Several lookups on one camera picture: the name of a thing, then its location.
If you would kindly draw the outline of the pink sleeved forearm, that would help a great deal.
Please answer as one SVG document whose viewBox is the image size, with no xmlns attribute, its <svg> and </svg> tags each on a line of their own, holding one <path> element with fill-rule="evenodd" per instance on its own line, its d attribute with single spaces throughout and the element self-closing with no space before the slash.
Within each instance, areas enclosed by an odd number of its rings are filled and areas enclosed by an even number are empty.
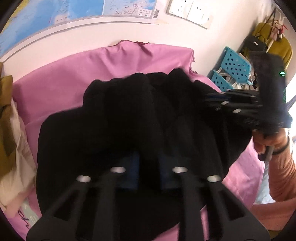
<svg viewBox="0 0 296 241">
<path fill-rule="evenodd" d="M 295 162 L 289 138 L 269 162 L 268 185 L 274 202 L 254 204 L 250 210 L 267 230 L 279 232 L 295 211 Z"/>
</svg>

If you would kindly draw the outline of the person's right hand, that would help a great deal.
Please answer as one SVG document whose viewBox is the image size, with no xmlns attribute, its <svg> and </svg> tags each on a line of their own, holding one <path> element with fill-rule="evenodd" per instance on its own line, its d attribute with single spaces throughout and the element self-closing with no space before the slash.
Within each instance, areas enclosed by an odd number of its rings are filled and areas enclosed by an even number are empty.
<svg viewBox="0 0 296 241">
<path fill-rule="evenodd" d="M 253 130 L 252 137 L 254 149 L 260 161 L 270 161 L 274 152 L 283 149 L 288 144 L 288 136 L 284 128 L 269 136 L 261 131 Z"/>
</svg>

